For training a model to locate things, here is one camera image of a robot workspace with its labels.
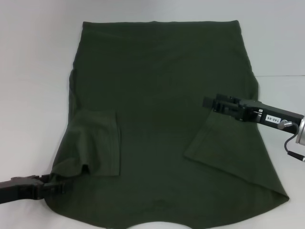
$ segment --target white table surface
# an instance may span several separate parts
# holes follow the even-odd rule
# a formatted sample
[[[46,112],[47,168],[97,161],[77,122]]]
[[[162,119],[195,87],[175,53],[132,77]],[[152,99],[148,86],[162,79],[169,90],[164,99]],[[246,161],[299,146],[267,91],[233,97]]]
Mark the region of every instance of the white table surface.
[[[50,172],[67,124],[68,77],[83,21],[239,20],[260,100],[304,114],[304,9],[303,0],[0,0],[0,181]],[[303,228],[305,164],[286,155],[289,134],[259,129],[291,200],[221,228]],[[0,228],[97,227],[60,216],[43,200],[21,200],[0,205]],[[155,222],[134,228],[187,227]]]

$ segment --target metal cylinder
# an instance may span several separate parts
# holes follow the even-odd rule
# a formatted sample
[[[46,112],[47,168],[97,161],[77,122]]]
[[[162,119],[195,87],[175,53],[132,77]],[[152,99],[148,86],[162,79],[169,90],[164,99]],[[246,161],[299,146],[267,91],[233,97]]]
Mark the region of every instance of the metal cylinder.
[[[305,117],[301,121],[299,133],[297,134],[295,142],[305,146]]]

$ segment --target green t-shirt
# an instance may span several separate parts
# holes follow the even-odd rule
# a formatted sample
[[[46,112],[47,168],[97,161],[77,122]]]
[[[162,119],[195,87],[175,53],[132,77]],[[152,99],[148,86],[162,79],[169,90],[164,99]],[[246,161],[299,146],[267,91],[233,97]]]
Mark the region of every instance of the green t-shirt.
[[[113,229],[204,229],[277,207],[289,198],[257,125],[201,106],[257,92],[238,21],[84,22],[52,169],[73,191],[47,204]]]

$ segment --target cable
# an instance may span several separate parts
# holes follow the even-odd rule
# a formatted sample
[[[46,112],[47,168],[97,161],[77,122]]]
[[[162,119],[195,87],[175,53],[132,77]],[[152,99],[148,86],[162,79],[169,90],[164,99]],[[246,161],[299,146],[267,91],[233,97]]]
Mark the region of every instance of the cable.
[[[278,126],[278,128],[279,128],[279,129],[284,129],[285,127],[292,126],[292,125],[296,128],[296,132],[295,132],[295,134],[294,134],[292,137],[288,138],[288,139],[285,141],[285,143],[284,143],[284,148],[285,148],[285,150],[286,150],[286,152],[287,152],[288,155],[290,155],[290,156],[292,156],[292,157],[294,157],[294,158],[296,158],[296,159],[298,159],[298,160],[300,160],[300,161],[305,162],[305,156],[300,155],[300,154],[297,154],[297,153],[292,152],[292,151],[289,151],[288,148],[287,148],[288,142],[289,142],[290,140],[294,139],[294,138],[298,135],[298,133],[299,133],[299,126],[298,126],[296,123],[288,122],[288,121],[286,121],[286,120],[283,120],[283,121],[281,122],[281,124]]]
[[[289,150],[287,149],[287,144],[288,144],[288,142],[289,142],[290,140],[294,139],[294,138],[297,136],[297,134],[299,133],[299,126],[298,126],[296,123],[291,123],[291,124],[292,124],[293,126],[296,127],[296,132],[295,132],[295,134],[294,134],[292,137],[288,138],[288,139],[285,141],[285,143],[284,143],[284,148],[285,148],[285,150],[286,150],[287,153],[289,152]]]

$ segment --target cloth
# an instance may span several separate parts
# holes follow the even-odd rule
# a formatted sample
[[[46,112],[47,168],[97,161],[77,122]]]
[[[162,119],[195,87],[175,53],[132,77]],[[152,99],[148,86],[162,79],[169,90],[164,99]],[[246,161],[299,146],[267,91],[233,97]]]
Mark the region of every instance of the cloth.
[[[238,21],[84,22],[69,123],[52,181],[55,212],[103,228],[239,222],[288,201],[257,125],[202,108],[257,99]]]

